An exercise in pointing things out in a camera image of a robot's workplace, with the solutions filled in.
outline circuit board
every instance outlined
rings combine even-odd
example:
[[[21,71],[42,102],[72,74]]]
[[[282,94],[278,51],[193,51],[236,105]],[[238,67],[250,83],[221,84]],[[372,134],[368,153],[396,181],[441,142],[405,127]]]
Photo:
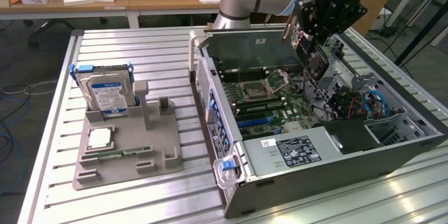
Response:
[[[244,140],[309,129],[318,122],[298,83],[284,81],[276,73],[264,80],[222,84]],[[273,83],[272,89],[266,88],[266,80]],[[245,106],[260,110],[242,111]]]

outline blue pcie slot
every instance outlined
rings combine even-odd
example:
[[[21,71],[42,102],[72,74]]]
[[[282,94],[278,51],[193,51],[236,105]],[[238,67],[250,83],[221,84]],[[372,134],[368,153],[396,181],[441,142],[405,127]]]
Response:
[[[238,128],[249,127],[249,126],[257,126],[270,123],[273,120],[273,116],[246,122],[237,123]]]

